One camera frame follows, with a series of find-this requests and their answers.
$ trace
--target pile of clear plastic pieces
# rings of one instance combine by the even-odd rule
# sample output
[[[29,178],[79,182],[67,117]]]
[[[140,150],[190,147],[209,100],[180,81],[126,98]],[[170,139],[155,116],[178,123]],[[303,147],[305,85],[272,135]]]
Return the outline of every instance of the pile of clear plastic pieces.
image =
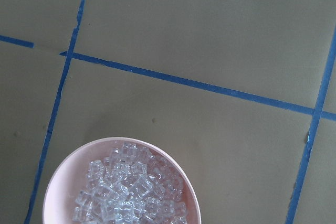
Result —
[[[125,142],[89,164],[73,221],[82,224],[187,224],[183,179],[166,158]]]

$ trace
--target blue tape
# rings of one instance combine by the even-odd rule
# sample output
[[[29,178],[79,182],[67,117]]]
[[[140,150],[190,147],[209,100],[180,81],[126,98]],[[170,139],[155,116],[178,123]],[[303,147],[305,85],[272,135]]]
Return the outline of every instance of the blue tape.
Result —
[[[10,38],[10,37],[3,36],[3,35],[0,35],[0,41],[16,44],[16,45],[23,46],[23,47],[29,47],[29,48],[34,47],[34,43],[32,42],[21,40],[21,39]]]
[[[49,121],[49,125],[48,125],[48,130],[47,130],[47,133],[46,133],[46,136],[45,136],[45,139],[44,139],[42,152],[41,152],[40,160],[39,160],[39,163],[38,163],[38,169],[37,169],[37,172],[36,172],[36,175],[35,175],[33,192],[31,193],[31,196],[30,196],[28,212],[27,212],[24,224],[29,224],[32,213],[33,213],[33,208],[34,208],[34,204],[35,204],[35,200],[36,200],[37,190],[38,190],[39,182],[40,182],[40,179],[41,179],[43,167],[44,167],[44,164],[45,164],[45,160],[46,160],[46,156],[47,156],[47,152],[48,152],[48,148],[49,148],[49,144],[50,144],[50,139],[51,139],[51,136],[53,134],[59,104],[60,104],[60,101],[61,101],[62,90],[63,90],[63,87],[64,87],[64,83],[65,83],[67,74],[69,72],[69,67],[70,67],[70,63],[71,63],[71,59],[72,59],[73,49],[75,48],[75,44],[76,44],[76,40],[77,40],[77,36],[78,36],[78,31],[79,31],[79,27],[80,27],[82,15],[83,15],[83,10],[84,10],[84,4],[85,4],[85,0],[81,0],[80,5],[79,5],[79,9],[78,9],[78,14],[77,14],[77,26],[73,29],[71,41],[70,41],[70,44],[69,44],[69,49],[68,49],[68,52],[66,54],[66,60],[65,60],[63,72],[62,72],[62,75],[61,75],[61,79],[60,79],[60,82],[59,82],[58,90],[57,90],[57,93],[56,93],[54,106],[53,106],[53,111],[51,112],[51,117],[50,117],[50,121]]]
[[[336,114],[331,112],[322,111],[321,117],[324,119],[336,121]]]
[[[66,53],[67,53],[66,51],[61,52],[60,55],[65,56]],[[300,112],[300,113],[307,114],[307,115],[313,114],[313,109],[309,107],[300,106],[300,105],[289,103],[289,102],[283,102],[283,101],[279,101],[279,100],[275,100],[271,98],[261,97],[259,95],[249,94],[249,93],[245,93],[245,92],[241,92],[241,91],[237,91],[233,89],[228,89],[228,88],[223,88],[223,87],[219,87],[219,86],[215,86],[215,85],[211,85],[211,84],[207,84],[207,83],[203,83],[199,81],[193,81],[193,80],[189,80],[189,79],[185,79],[185,78],[181,78],[177,76],[171,76],[169,74],[155,72],[152,70],[147,70],[147,69],[138,68],[138,67],[133,67],[130,65],[125,65],[125,64],[114,62],[114,61],[102,60],[102,59],[95,58],[92,56],[78,54],[76,52],[73,53],[73,58],[91,62],[91,63],[101,64],[101,65],[104,65],[110,68],[116,68],[119,70],[131,72],[131,73],[141,74],[143,76],[149,76],[149,77],[153,77],[156,79],[174,82],[174,83],[190,86],[193,88],[203,89],[203,90],[207,90],[207,91],[211,91],[211,92],[215,92],[219,94],[228,95],[231,97],[237,97],[243,100],[262,103],[262,104],[274,106],[277,108],[282,108],[285,110]]]
[[[325,69],[321,81],[321,86],[319,90],[319,94],[316,100],[316,105],[314,109],[314,113],[311,119],[309,133],[308,133],[308,140],[303,151],[299,172],[296,179],[295,188],[292,194],[292,199],[289,205],[287,217],[286,217],[286,224],[292,224],[294,222],[294,217],[296,213],[296,209],[298,207],[299,199],[301,190],[303,187],[304,178],[306,176],[310,154],[314,145],[314,140],[316,136],[316,132],[319,126],[320,118],[322,116],[322,110],[324,101],[326,100],[328,86],[330,82],[330,77],[332,74],[332,69],[335,63],[335,56],[336,56],[336,28],[334,30],[334,34],[331,41],[331,46],[327,58],[327,63],[325,64]],[[324,115],[330,116],[331,113],[325,112]]]

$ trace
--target pink bowl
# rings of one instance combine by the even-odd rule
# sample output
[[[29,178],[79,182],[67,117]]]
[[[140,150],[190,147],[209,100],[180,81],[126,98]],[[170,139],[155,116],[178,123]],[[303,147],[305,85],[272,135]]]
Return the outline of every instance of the pink bowl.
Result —
[[[184,179],[182,200],[188,209],[189,224],[201,224],[201,212],[195,191],[177,162],[158,147],[132,138],[108,137],[90,142],[72,152],[56,169],[53,174],[44,199],[44,224],[69,224],[72,221],[75,199],[81,189],[85,188],[85,174],[90,161],[108,157],[113,147],[121,147],[124,141],[148,147],[153,154],[160,154],[176,167]]]

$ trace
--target bowl rim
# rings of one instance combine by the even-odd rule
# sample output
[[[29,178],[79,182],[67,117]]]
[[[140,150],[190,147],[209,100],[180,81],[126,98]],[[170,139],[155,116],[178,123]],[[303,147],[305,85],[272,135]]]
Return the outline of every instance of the bowl rim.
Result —
[[[196,214],[197,214],[197,219],[198,219],[198,224],[201,224],[201,210],[199,208],[199,204],[198,204],[198,200],[197,200],[197,197],[196,197],[196,193],[195,193],[195,190],[191,184],[191,182],[189,181],[187,175],[185,174],[185,172],[183,171],[183,169],[181,168],[181,166],[168,154],[166,153],[165,151],[163,151],[162,149],[160,149],[159,147],[153,145],[153,144],[150,144],[150,143],[147,143],[145,141],[142,141],[142,140],[138,140],[138,139],[135,139],[135,138],[129,138],[129,137],[122,137],[122,136],[114,136],[114,137],[105,137],[105,138],[101,138],[101,139],[97,139],[97,140],[94,140],[94,141],[91,141],[87,144],[84,144],[80,147],[78,147],[77,149],[75,149],[73,152],[71,152],[60,164],[59,166],[56,168],[56,170],[54,171],[49,183],[48,183],[48,186],[47,186],[47,190],[45,192],[45,195],[44,195],[44,201],[43,201],[43,209],[42,209],[42,215],[43,215],[43,224],[46,224],[46,217],[45,217],[45,207],[46,207],[46,201],[47,201],[47,196],[48,196],[48,192],[49,192],[49,189],[50,189],[50,186],[51,184],[53,183],[54,181],[54,177],[56,176],[57,172],[60,170],[60,168],[62,167],[62,165],[68,160],[70,159],[75,153],[79,152],[80,150],[82,150],[83,148],[86,148],[90,145],[95,145],[97,143],[101,143],[101,142],[108,142],[108,141],[128,141],[128,142],[133,142],[133,143],[139,143],[141,145],[144,145],[146,147],[149,147],[150,149],[153,149],[154,151],[158,152],[159,154],[161,154],[162,156],[164,156],[165,158],[167,158],[175,167],[176,169],[180,172],[180,174],[182,175],[183,179],[185,180],[190,192],[191,192],[191,195],[193,197],[193,200],[195,202],[195,206],[196,206]]]

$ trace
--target bowl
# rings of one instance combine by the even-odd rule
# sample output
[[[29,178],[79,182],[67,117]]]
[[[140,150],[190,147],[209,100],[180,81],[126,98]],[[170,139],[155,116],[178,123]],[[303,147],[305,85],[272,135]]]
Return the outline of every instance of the bowl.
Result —
[[[90,161],[103,159],[110,155],[112,148],[122,147],[124,142],[148,147],[154,155],[165,157],[181,174],[184,180],[182,201],[185,202],[189,224],[201,224],[201,212],[195,191],[177,162],[158,147],[127,137],[108,137],[90,142],[72,152],[54,172],[44,199],[44,224],[79,224],[72,220],[73,210],[77,206],[75,199],[86,186],[85,174]]]

